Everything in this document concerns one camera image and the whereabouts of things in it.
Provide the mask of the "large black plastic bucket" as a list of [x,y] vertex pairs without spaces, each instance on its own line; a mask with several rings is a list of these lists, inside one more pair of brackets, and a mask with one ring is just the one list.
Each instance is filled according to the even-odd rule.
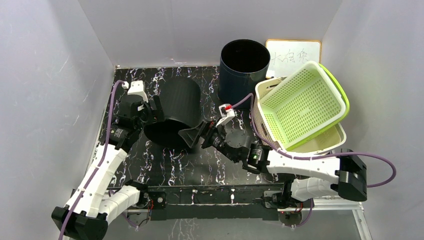
[[159,87],[158,98],[163,121],[143,127],[143,133],[153,143],[170,149],[188,149],[179,131],[196,127],[201,121],[201,89],[189,77],[173,77]]

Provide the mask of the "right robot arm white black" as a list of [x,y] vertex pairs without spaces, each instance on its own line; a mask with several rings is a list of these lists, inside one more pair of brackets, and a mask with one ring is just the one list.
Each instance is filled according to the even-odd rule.
[[269,146],[255,143],[242,130],[226,131],[211,121],[183,129],[178,135],[192,148],[203,139],[203,149],[214,147],[234,163],[252,174],[292,174],[304,179],[291,179],[279,192],[264,193],[267,208],[289,208],[310,199],[339,196],[345,200],[364,202],[367,196],[367,167],[357,156],[344,152],[341,156],[320,156],[319,159],[300,160],[283,156]]

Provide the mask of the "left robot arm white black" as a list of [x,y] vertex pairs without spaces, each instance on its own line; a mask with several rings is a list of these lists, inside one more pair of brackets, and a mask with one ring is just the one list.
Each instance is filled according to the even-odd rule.
[[97,147],[97,155],[88,168],[81,184],[63,207],[54,208],[51,218],[64,236],[75,240],[102,240],[109,224],[130,207],[164,208],[166,194],[150,191],[148,186],[135,180],[127,181],[115,193],[107,193],[115,171],[127,157],[139,138],[143,127],[164,121],[159,96],[145,101],[138,95],[121,99],[122,108],[108,117],[105,138]]

